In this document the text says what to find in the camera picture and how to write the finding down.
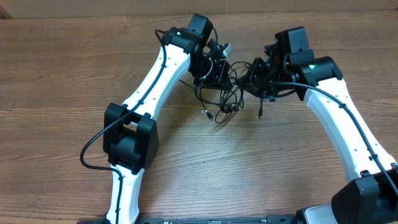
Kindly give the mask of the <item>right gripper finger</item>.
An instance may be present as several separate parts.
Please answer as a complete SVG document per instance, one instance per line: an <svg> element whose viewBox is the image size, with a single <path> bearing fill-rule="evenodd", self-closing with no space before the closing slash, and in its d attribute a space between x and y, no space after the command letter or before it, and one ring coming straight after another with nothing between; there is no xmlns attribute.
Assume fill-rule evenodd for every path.
<svg viewBox="0 0 398 224"><path fill-rule="evenodd" d="M260 97L261 96L261 92L258 89L257 86L255 86L252 82L247 81L247 80L242 80L242 79L238 79L235 81L235 84L240 87L241 89L243 89L244 91L252 94L255 97Z"/></svg>
<svg viewBox="0 0 398 224"><path fill-rule="evenodd" d="M260 81L264 78L264 60L260 57L255 58L247 71L249 81Z"/></svg>

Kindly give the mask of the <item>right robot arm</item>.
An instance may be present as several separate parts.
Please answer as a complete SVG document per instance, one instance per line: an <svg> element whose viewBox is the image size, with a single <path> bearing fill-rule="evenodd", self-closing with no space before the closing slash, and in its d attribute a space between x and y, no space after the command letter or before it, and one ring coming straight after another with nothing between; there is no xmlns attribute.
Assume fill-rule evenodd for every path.
<svg viewBox="0 0 398 224"><path fill-rule="evenodd" d="M278 32L238 85L262 100L290 94L321 122L344 170L346 185L332 198L279 218L283 223L392 223L397 220L397 161L380 145L353 103L342 71L316 58L303 27Z"/></svg>

